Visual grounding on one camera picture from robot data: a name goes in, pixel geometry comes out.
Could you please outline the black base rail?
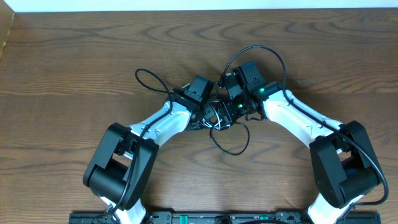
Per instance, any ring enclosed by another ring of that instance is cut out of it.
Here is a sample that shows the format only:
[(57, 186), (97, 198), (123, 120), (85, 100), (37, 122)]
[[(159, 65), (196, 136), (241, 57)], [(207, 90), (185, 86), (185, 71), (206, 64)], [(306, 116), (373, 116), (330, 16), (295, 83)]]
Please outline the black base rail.
[[(69, 224), (121, 223), (120, 218), (113, 218), (103, 213), (71, 213)], [(152, 212), (141, 221), (144, 224), (220, 224), (220, 223), (289, 223), (311, 224), (312, 221), (302, 212), (275, 213), (173, 213)]]

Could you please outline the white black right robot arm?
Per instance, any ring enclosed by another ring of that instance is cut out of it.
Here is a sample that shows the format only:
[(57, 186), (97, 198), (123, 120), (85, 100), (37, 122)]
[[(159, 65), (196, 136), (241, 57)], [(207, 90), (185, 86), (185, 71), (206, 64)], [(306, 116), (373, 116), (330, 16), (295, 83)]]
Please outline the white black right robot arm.
[(343, 124), (328, 118), (296, 99), (279, 82), (267, 83), (254, 62), (223, 73), (218, 82), (233, 104), (236, 115), (259, 113), (275, 122), (310, 150), (319, 194), (309, 206), (310, 223), (337, 223), (360, 199), (386, 178), (364, 126)]

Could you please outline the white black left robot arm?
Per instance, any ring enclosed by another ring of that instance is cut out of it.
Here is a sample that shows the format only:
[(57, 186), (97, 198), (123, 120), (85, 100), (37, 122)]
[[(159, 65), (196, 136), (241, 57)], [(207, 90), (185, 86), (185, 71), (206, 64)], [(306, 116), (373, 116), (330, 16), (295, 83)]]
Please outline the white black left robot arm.
[(168, 94), (163, 107), (137, 124), (110, 125), (83, 175), (83, 184), (107, 209), (92, 223), (141, 223), (146, 210), (141, 196), (160, 146), (172, 136), (198, 126), (214, 84), (196, 76)]

